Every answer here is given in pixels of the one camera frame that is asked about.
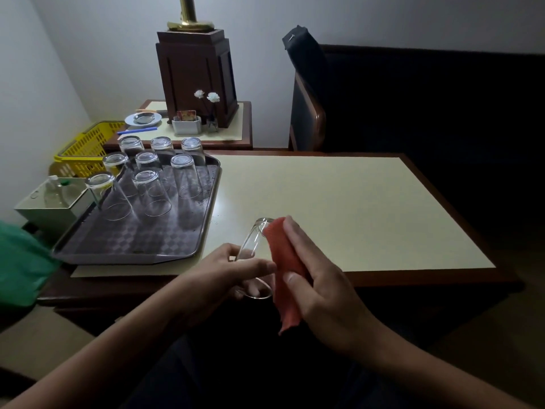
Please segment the wall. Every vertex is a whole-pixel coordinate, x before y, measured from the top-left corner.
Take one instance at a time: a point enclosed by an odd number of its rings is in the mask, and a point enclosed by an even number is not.
[[[23,224],[13,206],[89,116],[30,0],[0,0],[0,51],[0,219]]]
[[[179,0],[33,0],[93,119],[164,97],[156,32]],[[226,32],[236,91],[252,101],[254,144],[287,145],[294,70],[282,37],[320,43],[545,53],[545,0],[195,0]]]

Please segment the forearm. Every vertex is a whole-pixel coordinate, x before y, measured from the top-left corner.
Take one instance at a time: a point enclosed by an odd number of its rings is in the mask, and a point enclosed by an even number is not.
[[[172,331],[172,318],[166,296],[150,297],[6,407],[62,409],[92,404],[147,349],[168,347],[160,340]]]
[[[438,359],[389,329],[381,345],[378,373],[432,402],[454,408],[528,408],[494,386]]]

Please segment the red cloth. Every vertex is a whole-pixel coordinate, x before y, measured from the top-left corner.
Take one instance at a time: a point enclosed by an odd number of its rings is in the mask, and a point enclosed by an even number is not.
[[[275,289],[272,299],[282,320],[282,328],[279,334],[282,334],[284,330],[290,327],[299,325],[301,321],[301,312],[290,289],[284,282],[283,275],[291,271],[306,278],[308,274],[306,267],[299,259],[288,236],[284,232],[284,219],[285,217],[275,219],[263,230],[263,235],[269,243],[272,260],[278,267],[275,275]]]

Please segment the table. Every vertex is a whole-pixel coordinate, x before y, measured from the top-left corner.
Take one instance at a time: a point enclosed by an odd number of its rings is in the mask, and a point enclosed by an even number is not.
[[[220,160],[222,173],[195,257],[75,271],[64,265],[38,303],[98,334],[222,242],[242,242],[256,218],[286,214],[346,272],[373,311],[416,310],[426,315],[423,332],[430,339],[522,288],[404,155],[209,154]]]
[[[154,108],[156,107],[157,103],[165,103],[164,100],[153,100],[153,99],[147,99],[142,105],[139,107],[139,109],[146,109],[148,107]],[[240,101],[239,102],[239,114],[236,114],[233,117],[233,120],[230,125],[230,129],[232,128],[233,124],[236,124],[239,126],[239,128],[236,128],[237,133],[240,134],[240,140],[224,140],[225,137],[225,131],[226,129],[220,129],[220,132],[217,134],[218,139],[210,139],[210,135],[202,135],[200,136],[203,144],[204,149],[226,149],[226,150],[252,150],[253,149],[253,138],[252,138],[252,103],[249,101]],[[153,132],[143,132],[146,137],[155,137],[155,136],[170,136],[171,134],[174,134],[174,130],[172,129],[172,125],[167,124],[168,118],[164,118],[161,120],[161,125],[159,126],[159,129],[157,131]],[[108,139],[106,143],[102,145],[104,150],[106,152],[115,152],[119,151],[119,144],[117,142],[117,139],[119,138],[118,135],[115,135]],[[181,144],[180,140],[183,137],[175,137],[173,136],[173,145],[174,148],[180,149]],[[142,141],[145,148],[150,148],[149,139]]]

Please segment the clear glass cup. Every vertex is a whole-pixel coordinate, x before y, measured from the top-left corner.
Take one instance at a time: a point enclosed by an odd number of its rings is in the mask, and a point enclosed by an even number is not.
[[[114,152],[102,158],[106,171],[112,173],[119,182],[119,186],[127,198],[136,196],[136,188],[133,184],[133,165],[124,152]]]
[[[190,154],[195,162],[195,169],[201,179],[201,184],[204,189],[210,190],[210,174],[206,164],[206,155],[203,151],[203,146],[199,138],[184,138],[181,140],[181,149]]]
[[[129,157],[135,157],[136,154],[144,151],[144,144],[138,136],[125,136],[119,139],[119,149]]]
[[[94,173],[86,178],[85,185],[91,191],[104,219],[118,221],[133,212],[133,206],[111,172]]]
[[[235,261],[249,260],[250,258],[270,258],[270,248],[263,230],[274,220],[272,218],[259,218],[255,221],[250,233],[240,247]],[[254,278],[242,283],[241,290],[244,295],[255,299],[265,299],[273,295],[274,275]]]
[[[195,162],[191,155],[178,154],[173,156],[171,166],[180,198],[195,198],[203,192],[201,181],[195,169]]]
[[[140,152],[135,157],[136,166],[138,169],[155,170],[159,173],[159,177],[163,181],[165,190],[170,189],[170,184],[166,178],[166,174],[163,171],[163,165],[159,161],[159,156],[153,151]]]
[[[172,166],[170,164],[170,160],[176,155],[176,151],[174,150],[171,139],[166,136],[158,136],[153,138],[150,144],[152,149],[159,157],[159,162],[163,167],[165,177],[172,178]]]
[[[161,216],[171,210],[172,204],[157,170],[137,169],[133,173],[133,183],[147,216]]]

